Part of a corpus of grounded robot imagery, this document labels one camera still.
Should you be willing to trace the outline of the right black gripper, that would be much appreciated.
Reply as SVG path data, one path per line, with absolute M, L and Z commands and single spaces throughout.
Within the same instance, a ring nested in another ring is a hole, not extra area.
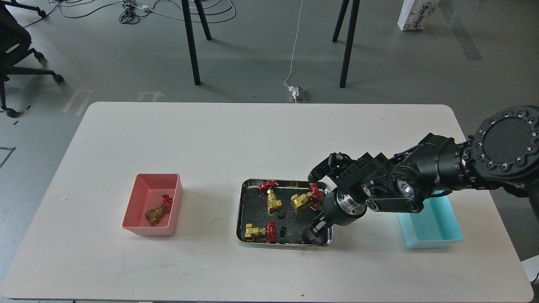
M 318 214 L 303 230 L 302 243 L 306 245 L 329 245 L 333 241 L 333 224 L 347 226 L 361 218 L 367 211 L 365 204 L 356 203 L 349 194 L 333 190 L 322 202 L 324 212 Z

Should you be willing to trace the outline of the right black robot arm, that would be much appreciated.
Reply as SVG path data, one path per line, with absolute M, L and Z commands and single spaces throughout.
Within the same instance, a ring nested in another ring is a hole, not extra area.
M 420 213 L 424 201 L 464 189 L 504 188 L 538 204 L 538 107 L 514 106 L 485 119 L 463 143 L 429 133 L 416 146 L 387 158 L 331 153 L 308 175 L 329 177 L 336 188 L 304 229 L 309 242 L 333 225 L 347 226 L 367 209 Z

